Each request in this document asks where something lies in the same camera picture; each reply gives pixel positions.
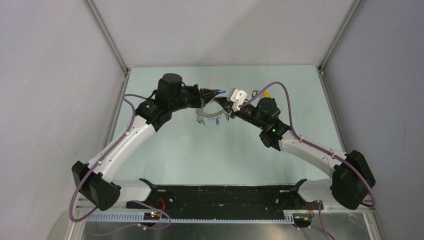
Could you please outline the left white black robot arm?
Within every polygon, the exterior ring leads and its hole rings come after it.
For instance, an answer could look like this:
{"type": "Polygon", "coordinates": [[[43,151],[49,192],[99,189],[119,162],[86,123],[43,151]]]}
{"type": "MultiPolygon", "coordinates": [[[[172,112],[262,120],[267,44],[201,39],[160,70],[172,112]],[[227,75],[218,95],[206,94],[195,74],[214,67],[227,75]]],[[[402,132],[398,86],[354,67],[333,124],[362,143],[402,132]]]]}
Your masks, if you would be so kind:
{"type": "Polygon", "coordinates": [[[115,182],[118,170],[144,141],[171,120],[174,112],[203,108],[219,94],[220,89],[186,85],[180,75],[164,74],[149,97],[138,107],[131,106],[129,123],[118,137],[87,163],[77,161],[72,166],[77,193],[100,211],[110,209],[118,201],[138,200],[145,208],[156,206],[158,194],[148,184],[135,184],[136,190],[131,193],[124,184],[115,182]]]}

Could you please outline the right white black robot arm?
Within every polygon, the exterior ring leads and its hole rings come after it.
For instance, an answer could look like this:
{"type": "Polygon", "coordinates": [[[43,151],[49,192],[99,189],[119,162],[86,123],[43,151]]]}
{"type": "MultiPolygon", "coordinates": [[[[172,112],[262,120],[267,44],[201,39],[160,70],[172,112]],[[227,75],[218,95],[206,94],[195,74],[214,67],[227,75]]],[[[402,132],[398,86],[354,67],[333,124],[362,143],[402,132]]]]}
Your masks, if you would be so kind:
{"type": "Polygon", "coordinates": [[[364,203],[376,180],[361,152],[338,151],[296,135],[292,126],[279,119],[281,111],[273,98],[262,98],[256,106],[247,104],[238,111],[233,111],[233,103],[226,97],[213,100],[232,119],[240,118],[260,128],[259,137],[267,148],[294,155],[324,172],[332,180],[328,187],[331,199],[343,207],[356,210],[359,206],[374,206],[364,203]]]}

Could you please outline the large metal keyring with clips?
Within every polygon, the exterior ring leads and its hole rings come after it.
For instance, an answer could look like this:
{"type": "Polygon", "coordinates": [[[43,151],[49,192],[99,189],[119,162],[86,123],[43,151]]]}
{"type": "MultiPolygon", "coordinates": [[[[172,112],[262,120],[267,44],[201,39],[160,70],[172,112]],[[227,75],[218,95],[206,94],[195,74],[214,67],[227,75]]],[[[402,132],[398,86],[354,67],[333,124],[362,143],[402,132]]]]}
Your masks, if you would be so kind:
{"type": "Polygon", "coordinates": [[[196,115],[195,121],[197,123],[201,124],[201,125],[202,125],[202,121],[205,121],[205,123],[206,123],[206,121],[214,122],[214,124],[216,125],[216,122],[215,122],[216,119],[219,119],[220,123],[222,121],[228,122],[230,120],[228,113],[226,113],[223,109],[220,109],[216,112],[207,112],[207,111],[205,111],[205,107],[197,108],[195,110],[195,115],[196,115]]]}

